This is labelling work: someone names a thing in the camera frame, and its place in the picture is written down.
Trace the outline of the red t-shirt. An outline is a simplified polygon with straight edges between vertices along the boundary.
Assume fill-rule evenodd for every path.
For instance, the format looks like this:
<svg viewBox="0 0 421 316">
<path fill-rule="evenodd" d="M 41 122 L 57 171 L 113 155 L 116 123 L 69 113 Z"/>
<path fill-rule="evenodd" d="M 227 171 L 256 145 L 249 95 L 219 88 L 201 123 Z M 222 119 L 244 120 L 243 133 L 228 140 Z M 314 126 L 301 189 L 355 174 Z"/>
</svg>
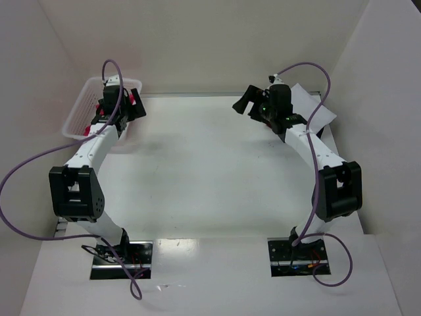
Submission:
<svg viewBox="0 0 421 316">
<path fill-rule="evenodd" d="M 96 105 L 96 112 L 94 118 L 90 124 L 85 128 L 83 136 L 88 136 L 90 128 L 93 124 L 105 123 L 108 121 L 112 112 L 114 111 L 116 101 L 118 99 L 119 89 L 118 88 L 106 88 L 103 91 L 103 97 L 98 101 Z M 134 96 L 128 93 L 127 89 L 124 89 L 122 99 L 119 108 L 111 122 L 115 125 L 118 131 L 118 136 L 121 136 L 123 131 L 128 126 L 128 123 L 134 117 L 134 105 L 136 104 Z"/>
</svg>

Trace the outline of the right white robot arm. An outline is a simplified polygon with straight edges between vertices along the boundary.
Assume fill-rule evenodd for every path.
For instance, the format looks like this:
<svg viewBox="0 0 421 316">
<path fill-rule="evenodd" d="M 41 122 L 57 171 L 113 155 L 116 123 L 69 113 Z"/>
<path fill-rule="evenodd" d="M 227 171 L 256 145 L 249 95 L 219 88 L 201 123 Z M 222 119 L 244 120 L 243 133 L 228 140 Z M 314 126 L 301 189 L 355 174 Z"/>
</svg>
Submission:
<svg viewBox="0 0 421 316">
<path fill-rule="evenodd" d="M 242 115 L 248 105 L 252 106 L 248 113 L 251 119 L 271 128 L 316 171 L 309 218 L 292 228 L 289 237 L 293 254 L 306 253 L 339 218 L 362 207 L 361 167 L 335 154 L 318 137 L 322 127 L 308 123 L 318 102 L 299 84 L 289 87 L 275 83 L 265 90 L 249 86 L 233 108 Z"/>
</svg>

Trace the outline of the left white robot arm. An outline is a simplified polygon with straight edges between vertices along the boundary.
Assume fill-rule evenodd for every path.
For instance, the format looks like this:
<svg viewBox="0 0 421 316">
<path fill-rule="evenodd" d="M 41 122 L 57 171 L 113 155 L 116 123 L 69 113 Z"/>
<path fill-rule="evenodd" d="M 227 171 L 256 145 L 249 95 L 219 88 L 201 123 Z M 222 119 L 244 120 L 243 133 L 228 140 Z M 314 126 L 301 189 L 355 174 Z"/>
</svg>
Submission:
<svg viewBox="0 0 421 316">
<path fill-rule="evenodd" d="M 106 84 L 90 125 L 93 139 L 84 142 L 65 165 L 49 171 L 54 213 L 95 235 L 97 246 L 85 249 L 109 263 L 130 261 L 132 250 L 128 233 L 105 211 L 97 174 L 128 123 L 145 115 L 138 89 Z"/>
</svg>

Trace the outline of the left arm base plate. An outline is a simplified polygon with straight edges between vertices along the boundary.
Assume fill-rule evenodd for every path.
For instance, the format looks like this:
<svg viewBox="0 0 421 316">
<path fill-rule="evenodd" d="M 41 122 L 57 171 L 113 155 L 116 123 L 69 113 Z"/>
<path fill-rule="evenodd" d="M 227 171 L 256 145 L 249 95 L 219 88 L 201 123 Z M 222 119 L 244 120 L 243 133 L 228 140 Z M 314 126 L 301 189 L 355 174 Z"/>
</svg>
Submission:
<svg viewBox="0 0 421 316">
<path fill-rule="evenodd" d="M 90 280 L 128 279 L 108 247 L 97 244 L 95 247 L 82 245 L 82 248 L 93 256 Z M 153 242 L 137 241 L 130 242 L 128 256 L 121 260 L 135 279 L 150 279 L 152 256 Z"/>
</svg>

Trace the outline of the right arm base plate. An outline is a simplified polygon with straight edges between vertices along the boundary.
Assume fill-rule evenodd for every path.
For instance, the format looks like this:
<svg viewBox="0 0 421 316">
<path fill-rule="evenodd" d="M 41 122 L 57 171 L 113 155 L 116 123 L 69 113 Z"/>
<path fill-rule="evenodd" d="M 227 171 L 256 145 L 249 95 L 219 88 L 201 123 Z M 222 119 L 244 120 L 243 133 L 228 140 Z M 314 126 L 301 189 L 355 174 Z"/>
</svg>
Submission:
<svg viewBox="0 0 421 316">
<path fill-rule="evenodd" d="M 271 277 L 330 275 L 324 241 L 319 239 L 297 249 L 287 238 L 268 239 Z"/>
</svg>

